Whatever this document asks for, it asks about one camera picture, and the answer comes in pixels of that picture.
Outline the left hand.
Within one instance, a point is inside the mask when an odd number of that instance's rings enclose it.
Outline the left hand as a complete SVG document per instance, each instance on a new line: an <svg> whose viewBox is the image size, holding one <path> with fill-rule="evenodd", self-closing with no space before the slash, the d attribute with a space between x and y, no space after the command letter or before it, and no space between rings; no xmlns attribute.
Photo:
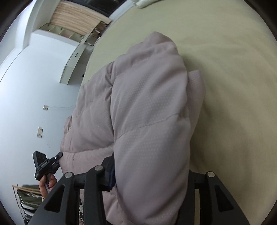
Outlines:
<svg viewBox="0 0 277 225"><path fill-rule="evenodd" d="M57 182L56 177L53 174L49 174L48 176L43 176L39 182L39 190L42 195L42 199L46 199L49 192L54 188Z"/></svg>

